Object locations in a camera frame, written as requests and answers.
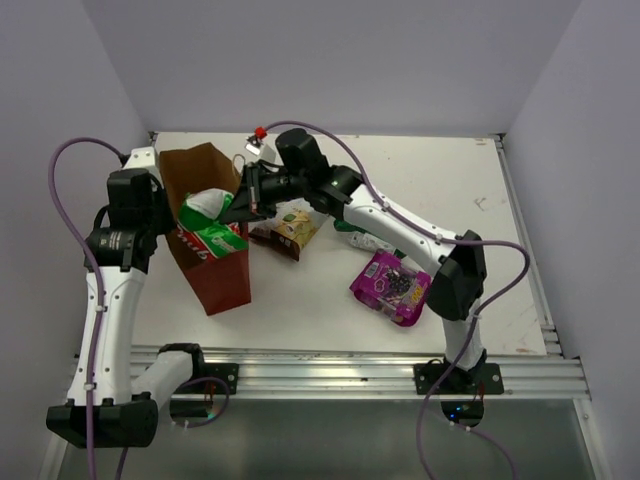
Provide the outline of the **green white chips bag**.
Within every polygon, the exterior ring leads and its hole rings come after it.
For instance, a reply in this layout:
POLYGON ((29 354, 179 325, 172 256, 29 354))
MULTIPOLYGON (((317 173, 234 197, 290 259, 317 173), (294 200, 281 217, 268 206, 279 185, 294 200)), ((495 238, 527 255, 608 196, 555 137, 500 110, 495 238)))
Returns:
POLYGON ((210 188, 187 194, 181 204, 176 221, 178 238, 200 260, 215 261, 248 248, 238 223, 220 222, 232 200, 230 192, 210 188))

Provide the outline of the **red brown paper bag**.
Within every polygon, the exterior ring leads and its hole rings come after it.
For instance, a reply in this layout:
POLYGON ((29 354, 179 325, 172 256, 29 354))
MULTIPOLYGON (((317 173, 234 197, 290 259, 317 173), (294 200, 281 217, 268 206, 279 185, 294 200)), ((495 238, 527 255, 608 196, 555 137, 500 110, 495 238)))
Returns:
POLYGON ((219 222, 240 185, 232 160, 205 143, 161 152, 159 171, 176 222, 169 249, 205 313, 250 303, 248 227, 219 222))

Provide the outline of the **dark green snack bag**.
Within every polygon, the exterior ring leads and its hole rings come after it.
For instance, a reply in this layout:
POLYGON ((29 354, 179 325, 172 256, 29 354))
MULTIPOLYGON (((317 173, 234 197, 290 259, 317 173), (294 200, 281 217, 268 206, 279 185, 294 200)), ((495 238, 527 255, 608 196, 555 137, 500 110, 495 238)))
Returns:
POLYGON ((333 228, 343 241, 354 248, 368 252, 385 251, 400 259, 406 257, 402 251, 390 243, 346 221, 335 219, 333 228))

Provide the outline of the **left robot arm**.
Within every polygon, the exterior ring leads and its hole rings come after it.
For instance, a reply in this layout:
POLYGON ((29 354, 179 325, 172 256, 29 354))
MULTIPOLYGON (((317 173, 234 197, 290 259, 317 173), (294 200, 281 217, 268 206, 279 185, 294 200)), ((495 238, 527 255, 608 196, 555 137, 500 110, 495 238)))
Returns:
POLYGON ((78 448, 143 448, 171 395, 201 390, 208 369, 198 344, 173 343, 131 377, 138 302, 157 239, 174 222, 165 190, 147 169, 111 173, 107 192, 109 202, 84 239, 87 312, 77 370, 65 403, 49 408, 46 425, 78 448))

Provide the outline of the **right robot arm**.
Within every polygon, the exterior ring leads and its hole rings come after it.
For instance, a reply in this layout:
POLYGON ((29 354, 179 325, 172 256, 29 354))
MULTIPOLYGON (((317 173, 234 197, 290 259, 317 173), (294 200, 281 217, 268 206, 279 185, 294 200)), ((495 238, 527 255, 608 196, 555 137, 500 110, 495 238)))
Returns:
POLYGON ((258 131, 247 138, 246 148, 257 159, 243 167, 222 222, 265 220, 275 216, 278 204, 302 198, 316 212, 398 248, 432 279, 426 304, 443 322, 447 384, 457 392, 470 391, 480 382, 487 357, 477 325, 487 276, 480 237, 443 230, 397 205, 363 173, 331 164, 303 128, 279 134, 272 149, 265 136, 258 131))

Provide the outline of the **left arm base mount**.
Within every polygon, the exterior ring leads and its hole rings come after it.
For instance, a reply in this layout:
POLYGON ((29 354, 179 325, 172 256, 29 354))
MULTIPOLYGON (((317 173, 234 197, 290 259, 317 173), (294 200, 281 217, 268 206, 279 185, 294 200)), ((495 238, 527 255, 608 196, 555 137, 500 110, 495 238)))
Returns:
POLYGON ((237 363, 207 363, 205 365, 204 377, 212 377, 218 379, 218 382, 207 380, 199 382, 190 387, 192 393, 202 394, 206 399, 212 399, 214 396, 225 395, 225 388, 220 385, 223 382, 230 395, 237 392, 237 384, 240 378, 240 367, 237 363))

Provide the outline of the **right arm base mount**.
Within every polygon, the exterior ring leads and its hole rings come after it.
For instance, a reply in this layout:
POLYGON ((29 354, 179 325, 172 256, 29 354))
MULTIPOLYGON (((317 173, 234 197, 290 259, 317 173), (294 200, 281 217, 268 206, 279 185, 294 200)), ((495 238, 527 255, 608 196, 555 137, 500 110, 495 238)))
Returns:
MULTIPOLYGON (((439 360, 413 365, 414 384, 418 395, 426 395, 445 372, 447 364, 439 360)), ((497 363, 484 363, 470 371, 456 367, 434 391, 437 395, 502 395, 505 388, 497 363)))

